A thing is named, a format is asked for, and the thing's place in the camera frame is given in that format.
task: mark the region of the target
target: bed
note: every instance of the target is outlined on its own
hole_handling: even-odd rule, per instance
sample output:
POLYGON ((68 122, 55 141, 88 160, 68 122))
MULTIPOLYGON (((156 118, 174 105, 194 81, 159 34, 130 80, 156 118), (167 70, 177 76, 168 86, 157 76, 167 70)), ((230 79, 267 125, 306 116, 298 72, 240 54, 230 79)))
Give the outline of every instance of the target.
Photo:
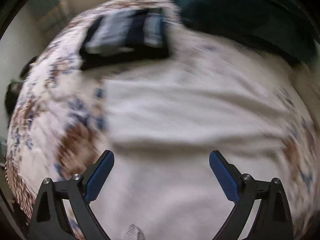
POLYGON ((217 149, 242 173, 281 179, 299 238, 319 210, 319 157, 291 75, 277 55, 185 28, 172 0, 103 3, 71 20, 32 64, 10 122, 8 184, 30 218, 44 178, 69 179, 110 149, 115 167, 91 208, 112 239, 130 224, 146 239, 210 239, 233 206, 208 164, 217 149), (99 15, 151 7, 165 11, 169 59, 79 70, 79 47, 99 15), (205 129, 182 125, 190 118, 205 129))

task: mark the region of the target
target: folded clothing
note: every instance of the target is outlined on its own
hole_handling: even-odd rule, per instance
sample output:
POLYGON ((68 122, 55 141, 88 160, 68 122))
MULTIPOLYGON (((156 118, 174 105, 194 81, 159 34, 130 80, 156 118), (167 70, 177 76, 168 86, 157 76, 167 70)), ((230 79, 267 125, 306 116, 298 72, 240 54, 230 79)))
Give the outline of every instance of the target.
POLYGON ((186 27, 308 63, 315 30, 294 0, 174 0, 186 27))
POLYGON ((80 48, 81 70, 169 56, 162 8, 121 9, 98 17, 80 48))

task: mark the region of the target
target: floral pattern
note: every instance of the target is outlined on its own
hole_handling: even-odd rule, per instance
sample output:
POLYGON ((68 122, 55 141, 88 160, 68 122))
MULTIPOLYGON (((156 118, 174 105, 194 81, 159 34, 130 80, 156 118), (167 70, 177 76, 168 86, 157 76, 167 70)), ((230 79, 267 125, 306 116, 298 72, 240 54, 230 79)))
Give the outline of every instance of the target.
MULTIPOLYGON (((69 179, 82 173, 108 148, 102 77, 94 76, 94 71, 86 74, 79 70, 82 61, 78 50, 87 29, 110 11, 149 7, 164 8, 167 21, 180 24, 172 0, 112 0, 77 15, 33 63, 12 115, 6 157, 8 184, 29 218, 43 178, 69 179)), ((127 68, 109 66, 104 76, 127 68)), ((316 134, 313 123, 296 111, 290 95, 284 90, 277 93, 292 114, 289 136, 283 140, 283 165, 290 170, 289 201, 297 210, 303 207, 294 218, 298 237, 308 228, 320 199, 316 134)), ((83 238, 71 210, 67 213, 77 238, 83 238)))

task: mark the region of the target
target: blue gripper pad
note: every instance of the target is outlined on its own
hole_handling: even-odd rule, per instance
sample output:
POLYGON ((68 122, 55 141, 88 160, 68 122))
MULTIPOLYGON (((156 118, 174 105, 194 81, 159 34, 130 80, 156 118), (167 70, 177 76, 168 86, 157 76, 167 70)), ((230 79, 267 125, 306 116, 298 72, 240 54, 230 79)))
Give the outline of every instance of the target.
POLYGON ((90 202, 97 199, 114 163, 115 157, 113 152, 109 151, 87 182, 85 201, 90 202))
POLYGON ((215 151, 210 153, 209 157, 209 164, 210 167, 215 174, 220 186, 223 189, 228 200, 233 201, 235 204, 239 200, 239 192, 238 192, 238 185, 236 181, 233 179, 225 165, 229 165, 229 163, 223 158, 225 161, 225 165, 222 163, 220 158, 217 156, 215 151))

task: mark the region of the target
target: dark green blanket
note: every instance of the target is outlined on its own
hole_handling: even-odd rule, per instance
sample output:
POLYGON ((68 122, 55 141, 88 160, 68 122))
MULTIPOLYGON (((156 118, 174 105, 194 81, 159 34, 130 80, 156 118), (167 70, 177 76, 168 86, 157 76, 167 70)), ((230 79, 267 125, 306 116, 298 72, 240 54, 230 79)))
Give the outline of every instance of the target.
POLYGON ((315 55, 314 29, 294 0, 174 0, 185 26, 278 53, 289 63, 315 55))

